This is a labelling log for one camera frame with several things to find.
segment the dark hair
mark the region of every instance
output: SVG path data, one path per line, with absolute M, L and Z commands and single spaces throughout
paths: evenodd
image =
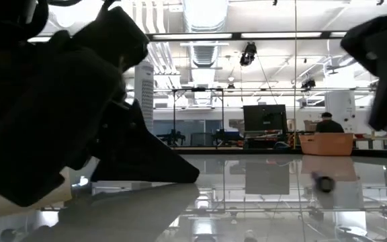
M 332 117 L 333 117 L 333 115 L 330 112 L 324 112 L 322 114 L 322 118 L 332 118 Z

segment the person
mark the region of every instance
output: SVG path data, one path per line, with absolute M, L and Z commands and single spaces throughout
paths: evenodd
M 316 126 L 316 132 L 344 132 L 341 124 L 333 120 L 333 115 L 329 112 L 322 114 L 322 122 L 319 122 Z

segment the computer monitor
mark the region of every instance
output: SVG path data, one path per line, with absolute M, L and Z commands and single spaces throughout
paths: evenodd
M 243 106 L 245 131 L 288 131 L 285 105 Z

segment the black shirt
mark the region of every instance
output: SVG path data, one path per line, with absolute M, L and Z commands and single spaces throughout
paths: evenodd
M 323 120 L 316 126 L 316 132 L 344 132 L 343 127 L 334 120 Z

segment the fluorescent light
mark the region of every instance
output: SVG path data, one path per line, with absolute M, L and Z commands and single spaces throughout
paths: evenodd
M 241 38 L 307 38 L 319 37 L 321 32 L 289 32 L 289 33 L 243 33 Z
M 182 47 L 191 47 L 191 46 L 229 46 L 227 42 L 190 42 L 190 43 L 180 43 Z
M 343 62 L 340 63 L 340 66 L 345 66 L 349 64 L 351 61 L 353 61 L 353 58 L 347 58 Z
M 331 37 L 344 37 L 346 32 L 332 32 Z
M 230 39 L 232 34 L 155 34 L 153 40 L 206 40 Z
M 47 42 L 50 40 L 50 37 L 33 37 L 28 40 L 28 42 Z

